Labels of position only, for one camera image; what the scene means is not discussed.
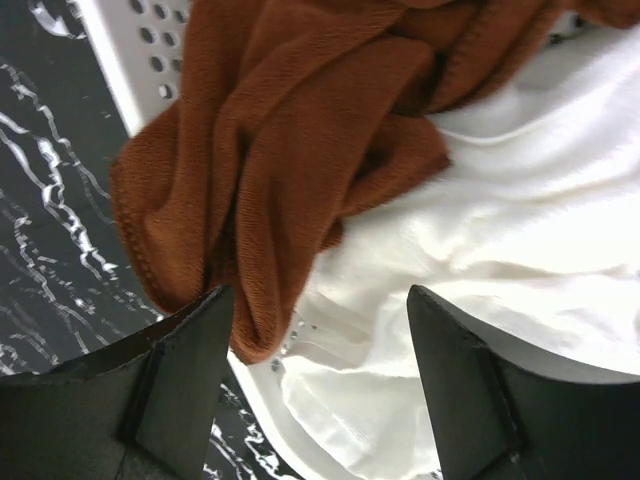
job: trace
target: white cloth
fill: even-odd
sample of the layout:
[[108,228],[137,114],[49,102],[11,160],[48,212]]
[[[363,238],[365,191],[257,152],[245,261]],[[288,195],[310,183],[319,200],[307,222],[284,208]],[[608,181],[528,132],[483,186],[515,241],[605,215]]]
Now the white cloth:
[[317,328],[284,358],[282,392],[354,475],[438,466],[413,284],[545,349],[640,373],[638,52],[640,28],[586,32],[486,101],[433,116],[454,166],[347,221],[317,258],[297,308]]

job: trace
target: laundry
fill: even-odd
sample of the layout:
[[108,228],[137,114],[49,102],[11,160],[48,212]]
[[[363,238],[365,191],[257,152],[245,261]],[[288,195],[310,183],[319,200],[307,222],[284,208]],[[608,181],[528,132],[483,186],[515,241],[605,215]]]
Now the laundry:
[[573,7],[640,16],[629,0],[196,0],[181,97],[111,170],[149,297],[174,312],[231,284],[232,348],[267,359],[343,219],[448,165],[421,114],[494,92]]
[[318,255],[282,395],[352,474],[438,467],[413,284],[546,350],[640,374],[639,50],[640,27],[591,29],[489,98],[431,115],[453,166],[346,220],[341,245]]

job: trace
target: marble countertop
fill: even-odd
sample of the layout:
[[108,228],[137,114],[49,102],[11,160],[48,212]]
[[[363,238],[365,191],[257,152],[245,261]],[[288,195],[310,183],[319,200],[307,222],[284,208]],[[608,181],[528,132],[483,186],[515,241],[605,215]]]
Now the marble countertop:
[[[0,3],[0,375],[47,371],[162,316],[111,218],[109,162],[127,136],[79,17],[73,0]],[[203,478],[299,478],[230,369]]]

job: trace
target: white plastic basket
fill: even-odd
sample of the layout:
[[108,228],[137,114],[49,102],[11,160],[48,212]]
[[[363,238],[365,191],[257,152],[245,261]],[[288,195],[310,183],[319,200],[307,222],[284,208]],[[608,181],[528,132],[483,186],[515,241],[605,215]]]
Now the white plastic basket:
[[[83,22],[130,136],[178,96],[190,0],[79,0]],[[284,405],[271,362],[229,362],[266,437],[306,480],[357,480],[330,457]]]

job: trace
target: brown garment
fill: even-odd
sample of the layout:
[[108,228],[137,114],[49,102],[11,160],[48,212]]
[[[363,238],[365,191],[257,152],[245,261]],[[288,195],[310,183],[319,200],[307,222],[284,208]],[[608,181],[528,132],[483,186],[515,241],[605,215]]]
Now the brown garment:
[[[233,285],[232,347],[268,358],[341,219],[447,166],[422,115],[495,91],[576,1],[196,0],[182,96],[112,168],[148,295],[174,312]],[[579,3],[620,27],[640,11]]]

